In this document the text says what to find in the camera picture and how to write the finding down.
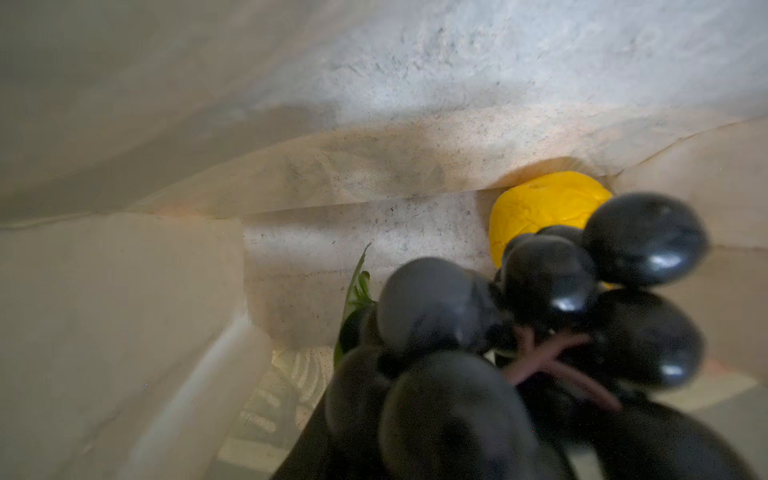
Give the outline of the beige canvas grocery bag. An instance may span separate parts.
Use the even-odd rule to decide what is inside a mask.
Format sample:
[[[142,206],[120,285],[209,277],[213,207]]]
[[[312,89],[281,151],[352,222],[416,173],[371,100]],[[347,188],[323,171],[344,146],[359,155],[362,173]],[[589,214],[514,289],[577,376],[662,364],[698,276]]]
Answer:
[[[492,274],[558,171],[702,216],[662,401],[765,478],[765,2],[3,2],[2,477],[269,478],[357,262]]]

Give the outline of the orange yellow orange fruit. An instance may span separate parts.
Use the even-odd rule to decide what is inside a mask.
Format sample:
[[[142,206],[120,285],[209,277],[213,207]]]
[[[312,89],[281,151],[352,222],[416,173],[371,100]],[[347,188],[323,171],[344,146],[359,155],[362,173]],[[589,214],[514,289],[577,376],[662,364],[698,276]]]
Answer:
[[[543,175],[510,188],[494,203],[488,226],[491,259],[496,267],[508,242],[544,227],[583,228],[613,194],[597,180],[573,171]]]

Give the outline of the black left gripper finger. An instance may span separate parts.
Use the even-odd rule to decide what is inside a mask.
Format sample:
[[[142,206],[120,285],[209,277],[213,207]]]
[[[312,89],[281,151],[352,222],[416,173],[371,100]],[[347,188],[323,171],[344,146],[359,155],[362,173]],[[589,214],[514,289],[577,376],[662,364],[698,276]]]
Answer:
[[[296,444],[272,474],[272,480],[330,480],[342,478],[342,461],[332,444],[320,401]]]

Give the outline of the black grape bunch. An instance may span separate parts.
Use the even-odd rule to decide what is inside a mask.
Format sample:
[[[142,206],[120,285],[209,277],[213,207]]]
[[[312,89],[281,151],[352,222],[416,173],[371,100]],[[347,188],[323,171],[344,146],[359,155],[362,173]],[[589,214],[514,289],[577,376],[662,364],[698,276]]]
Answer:
[[[653,401],[688,383],[704,337],[654,293],[703,260],[699,215],[614,197],[583,227],[505,243],[494,278],[441,258],[378,298],[357,268],[323,398],[326,479],[572,479],[585,443],[607,479],[750,479],[708,427]]]

